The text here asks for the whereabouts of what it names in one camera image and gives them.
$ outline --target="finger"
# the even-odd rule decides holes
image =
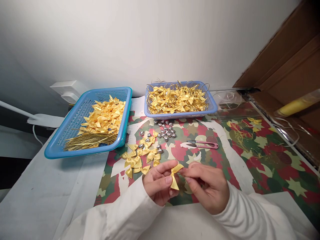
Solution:
[[[170,187],[171,184],[172,184],[172,177],[167,176],[146,184],[144,186],[144,189],[146,190],[148,196],[151,197],[155,195],[157,192],[160,192],[161,190],[164,190]]]
[[[154,167],[151,170],[158,171],[159,173],[164,173],[165,171],[167,171],[171,168],[174,168],[178,164],[179,164],[179,162],[177,160],[170,160],[170,161],[166,161],[166,162],[159,164],[158,166]]]
[[[194,161],[194,162],[192,162],[192,163],[189,164],[188,168],[192,168],[193,166],[199,165],[199,164],[202,165],[202,163],[199,163],[199,162]]]
[[[170,198],[176,197],[178,195],[179,195],[179,191],[178,190],[170,188],[170,190],[169,190],[169,197]]]
[[[165,177],[171,175],[171,169],[165,171],[165,172],[163,173],[163,175],[164,175]]]
[[[210,197],[206,194],[206,192],[202,189],[199,183],[190,177],[186,177],[186,181],[189,184],[189,187],[193,194],[197,197],[199,202],[206,207],[208,203],[210,203]]]
[[[212,183],[214,181],[214,173],[208,168],[199,167],[199,165],[185,169],[183,175],[192,178],[201,178],[206,183]]]

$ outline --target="ribbon bow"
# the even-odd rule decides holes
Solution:
[[[183,165],[179,163],[177,166],[171,169],[172,184],[170,187],[176,190],[179,190],[179,187],[174,177],[174,174],[177,173],[181,168],[183,168]]]

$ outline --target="cardboard box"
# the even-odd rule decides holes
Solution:
[[[258,88],[251,95],[268,115],[320,88],[320,11],[317,1],[302,1],[242,74],[234,87]],[[299,150],[320,165],[320,103],[286,118],[298,131]],[[292,139],[297,134],[286,129]]]

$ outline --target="wall outlet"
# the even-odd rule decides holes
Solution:
[[[65,82],[56,82],[50,86],[54,91],[59,93],[61,97],[70,104],[75,104],[79,97],[89,89],[84,86],[81,82],[74,81],[65,81]]]

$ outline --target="scissors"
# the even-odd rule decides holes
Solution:
[[[219,145],[217,143],[213,143],[213,142],[201,142],[201,141],[196,141],[196,140],[188,140],[187,142],[190,143],[190,144],[187,144],[190,147],[209,148],[209,149],[217,149],[219,147]],[[210,147],[210,146],[200,146],[200,145],[196,145],[196,143],[211,144],[213,146],[212,147]]]

